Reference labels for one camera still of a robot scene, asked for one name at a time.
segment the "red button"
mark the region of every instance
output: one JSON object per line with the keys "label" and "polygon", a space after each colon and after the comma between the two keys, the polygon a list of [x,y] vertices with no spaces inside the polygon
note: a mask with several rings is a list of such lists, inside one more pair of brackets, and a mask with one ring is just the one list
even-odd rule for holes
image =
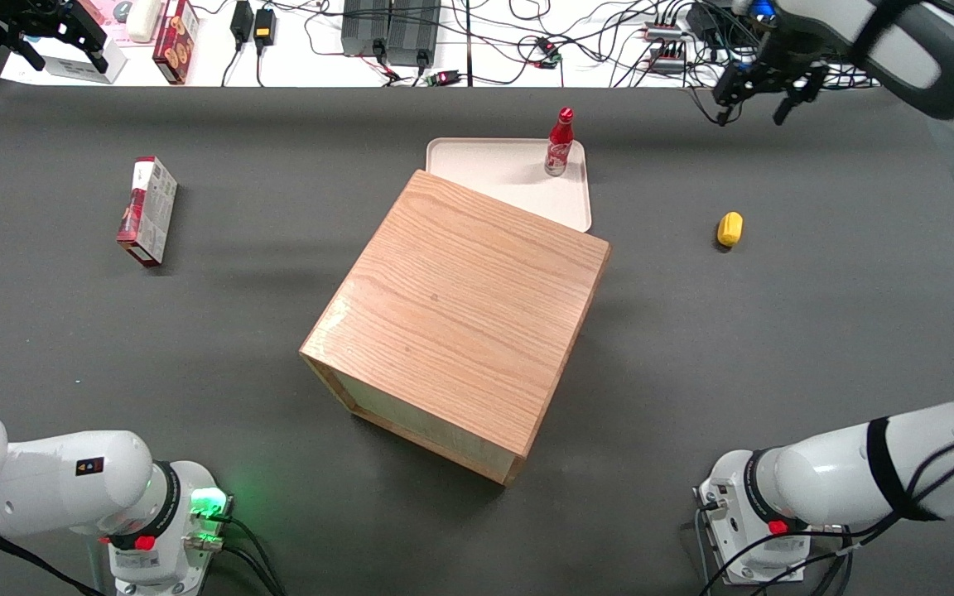
{"label": "red button", "polygon": [[152,546],[157,542],[154,536],[138,536],[135,539],[135,550],[152,550]]}

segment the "red box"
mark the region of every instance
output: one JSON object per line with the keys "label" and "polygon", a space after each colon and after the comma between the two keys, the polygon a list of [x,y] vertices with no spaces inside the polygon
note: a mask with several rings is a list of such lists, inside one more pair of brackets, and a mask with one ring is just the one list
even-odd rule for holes
{"label": "red box", "polygon": [[135,160],[132,200],[124,210],[117,244],[145,267],[156,267],[164,260],[177,189],[175,177],[159,159],[149,156]]}
{"label": "red box", "polygon": [[188,0],[169,0],[152,50],[152,61],[158,65],[170,84],[184,84],[190,72],[197,37],[197,15]]}

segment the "coca-cola bottle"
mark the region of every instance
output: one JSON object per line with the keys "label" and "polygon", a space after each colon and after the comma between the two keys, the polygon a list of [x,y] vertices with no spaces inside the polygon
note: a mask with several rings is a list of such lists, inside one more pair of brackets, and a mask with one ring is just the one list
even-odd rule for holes
{"label": "coca-cola bottle", "polygon": [[564,107],[557,113],[557,124],[550,129],[547,139],[547,159],[544,169],[552,176],[561,176],[569,162],[572,147],[572,108]]}

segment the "wooden crate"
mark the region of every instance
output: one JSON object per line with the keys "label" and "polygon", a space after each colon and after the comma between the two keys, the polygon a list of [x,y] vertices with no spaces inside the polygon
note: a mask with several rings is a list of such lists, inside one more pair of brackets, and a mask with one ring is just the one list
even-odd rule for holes
{"label": "wooden crate", "polygon": [[509,484],[609,256],[417,172],[300,353],[352,414]]}

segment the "dark gray mat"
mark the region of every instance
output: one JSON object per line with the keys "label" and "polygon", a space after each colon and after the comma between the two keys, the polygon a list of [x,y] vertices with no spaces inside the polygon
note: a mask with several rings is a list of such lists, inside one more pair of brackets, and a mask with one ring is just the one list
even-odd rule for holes
{"label": "dark gray mat", "polygon": [[[296,348],[429,140],[540,137],[563,104],[614,253],[501,491],[348,416]],[[0,416],[207,464],[294,595],[696,594],[716,457],[954,399],[954,188],[923,120],[880,91],[783,127],[775,104],[720,129],[670,90],[0,82]],[[148,154],[183,189],[154,272],[113,241]],[[23,543],[89,579],[77,536]],[[220,559],[206,594],[255,593]],[[0,554],[0,594],[68,592]],[[861,550],[849,594],[954,594],[954,520]]]}

